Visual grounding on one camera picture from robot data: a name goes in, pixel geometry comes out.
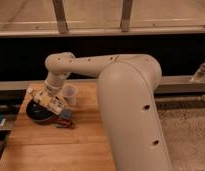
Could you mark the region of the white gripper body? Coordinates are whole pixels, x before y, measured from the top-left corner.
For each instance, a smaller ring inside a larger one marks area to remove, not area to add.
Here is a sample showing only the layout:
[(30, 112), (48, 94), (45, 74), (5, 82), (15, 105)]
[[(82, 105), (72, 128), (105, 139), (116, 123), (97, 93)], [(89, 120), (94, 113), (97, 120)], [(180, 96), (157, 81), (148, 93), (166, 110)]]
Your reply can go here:
[(49, 73), (45, 80), (44, 90), (52, 96), (57, 95), (64, 85), (66, 74)]

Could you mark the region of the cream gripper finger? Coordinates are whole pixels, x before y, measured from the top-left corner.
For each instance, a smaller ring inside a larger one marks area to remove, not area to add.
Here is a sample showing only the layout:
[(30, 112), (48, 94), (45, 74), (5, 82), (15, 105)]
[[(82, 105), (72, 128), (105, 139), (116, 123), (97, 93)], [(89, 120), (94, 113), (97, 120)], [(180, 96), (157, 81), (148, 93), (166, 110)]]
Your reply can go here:
[(42, 91), (38, 91), (34, 94), (34, 101), (35, 102), (42, 102), (45, 98), (45, 94)]

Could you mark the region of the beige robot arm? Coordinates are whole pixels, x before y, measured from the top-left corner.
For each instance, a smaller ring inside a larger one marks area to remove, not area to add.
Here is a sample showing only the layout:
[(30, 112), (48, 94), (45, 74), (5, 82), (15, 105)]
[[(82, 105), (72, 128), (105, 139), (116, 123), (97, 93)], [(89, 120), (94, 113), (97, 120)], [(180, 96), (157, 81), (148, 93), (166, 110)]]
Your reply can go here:
[(173, 171), (154, 91), (162, 71), (147, 54), (76, 58), (59, 53), (45, 60), (45, 87), (35, 102), (65, 119), (66, 105), (56, 98), (71, 73), (96, 77), (98, 104), (116, 171)]

